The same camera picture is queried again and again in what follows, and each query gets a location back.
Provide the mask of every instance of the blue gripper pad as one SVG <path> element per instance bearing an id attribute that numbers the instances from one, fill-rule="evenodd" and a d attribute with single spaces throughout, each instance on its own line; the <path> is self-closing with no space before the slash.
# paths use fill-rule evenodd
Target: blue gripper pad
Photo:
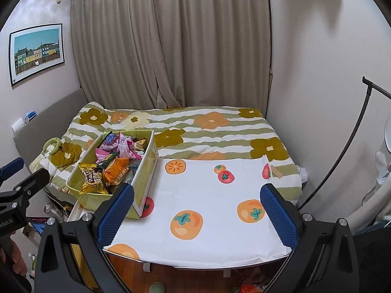
<path id="1" fill-rule="evenodd" d="M 7 180 L 15 173 L 20 171 L 24 166 L 24 161 L 21 157 L 14 159 L 12 162 L 9 162 L 7 165 L 0 168 L 0 180 Z"/>
<path id="2" fill-rule="evenodd" d="M 100 249 L 112 243 L 133 201 L 132 185 L 122 183 L 111 199 L 99 206 L 95 212 L 95 217 L 98 218 L 95 238 Z"/>
<path id="3" fill-rule="evenodd" d="M 268 185 L 265 184 L 261 188 L 261 204 L 269 216 L 281 242 L 284 246 L 288 246 L 293 250 L 298 243 L 297 226 Z"/>

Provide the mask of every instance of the screw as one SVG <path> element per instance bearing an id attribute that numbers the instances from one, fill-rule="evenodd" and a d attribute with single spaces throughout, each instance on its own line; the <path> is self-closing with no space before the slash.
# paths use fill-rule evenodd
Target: screw
<path id="1" fill-rule="evenodd" d="M 346 225 L 348 224 L 348 222 L 347 222 L 345 219 L 343 219 L 343 218 L 340 218 L 340 219 L 338 220 L 338 222 L 339 222 L 339 224 L 340 224 L 341 226 L 346 226 Z"/>
<path id="2" fill-rule="evenodd" d="M 83 221 L 90 221 L 90 220 L 92 219 L 92 214 L 88 212 L 88 213 L 84 214 L 84 215 L 81 217 L 81 219 L 82 219 Z"/>
<path id="3" fill-rule="evenodd" d="M 55 223 L 55 218 L 50 217 L 50 218 L 47 220 L 46 223 L 47 223 L 49 226 L 54 225 L 54 223 Z"/>
<path id="4" fill-rule="evenodd" d="M 305 221 L 311 221 L 312 220 L 312 216 L 311 216 L 311 214 L 303 214 L 303 219 Z"/>

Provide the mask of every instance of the gray headboard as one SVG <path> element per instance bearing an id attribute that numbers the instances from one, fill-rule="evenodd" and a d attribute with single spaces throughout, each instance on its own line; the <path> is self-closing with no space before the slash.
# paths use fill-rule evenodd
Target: gray headboard
<path id="1" fill-rule="evenodd" d="M 40 154 L 48 139 L 65 134 L 72 119 L 86 104 L 83 89 L 79 89 L 40 112 L 16 132 L 16 148 L 27 166 Z"/>

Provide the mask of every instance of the striped comforter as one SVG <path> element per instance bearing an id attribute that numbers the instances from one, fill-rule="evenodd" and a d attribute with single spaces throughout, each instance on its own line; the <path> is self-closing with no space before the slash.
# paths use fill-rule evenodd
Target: striped comforter
<path id="1" fill-rule="evenodd" d="M 29 166 L 32 172 L 46 168 L 50 187 L 70 193 L 65 183 L 94 140 L 103 132 L 153 129 L 160 157 L 193 160 L 259 158 L 282 174 L 273 184 L 282 196 L 296 202 L 301 179 L 274 129 L 259 110 L 234 107 L 189 107 L 165 110 L 107 110 L 97 102 L 85 105 L 75 116 L 61 141 L 66 149 L 55 158 L 49 146 Z"/>

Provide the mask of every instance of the black pole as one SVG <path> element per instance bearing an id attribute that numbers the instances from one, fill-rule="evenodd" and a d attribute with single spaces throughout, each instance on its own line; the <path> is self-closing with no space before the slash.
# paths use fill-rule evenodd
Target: black pole
<path id="1" fill-rule="evenodd" d="M 391 99 L 391 94 L 385 91 L 383 88 L 379 87 L 378 85 L 375 85 L 373 82 L 369 81 L 365 77 L 362 77 L 362 82 L 365 83 L 368 88 L 367 88 L 367 94 L 365 96 L 364 104 L 362 105 L 360 115 L 358 116 L 358 120 L 356 122 L 356 125 L 354 126 L 353 132 L 351 133 L 349 140 L 347 141 L 345 147 L 343 148 L 341 154 L 339 155 L 338 159 L 334 163 L 333 167 L 330 169 L 330 171 L 327 173 L 326 177 L 322 180 L 322 182 L 319 184 L 318 187 L 312 192 L 312 194 L 302 203 L 298 210 L 302 209 L 314 196 L 315 194 L 320 190 L 320 188 L 323 186 L 323 184 L 328 180 L 328 178 L 331 176 L 331 174 L 334 172 L 338 164 L 341 162 L 343 156 L 345 155 L 346 151 L 348 150 L 351 142 L 353 141 L 354 136 L 357 133 L 358 127 L 360 126 L 360 123 L 362 121 L 362 118 L 364 117 L 365 110 L 368 106 L 368 101 L 372 93 L 372 88 L 376 89 L 378 92 L 382 93 L 389 99 Z"/>

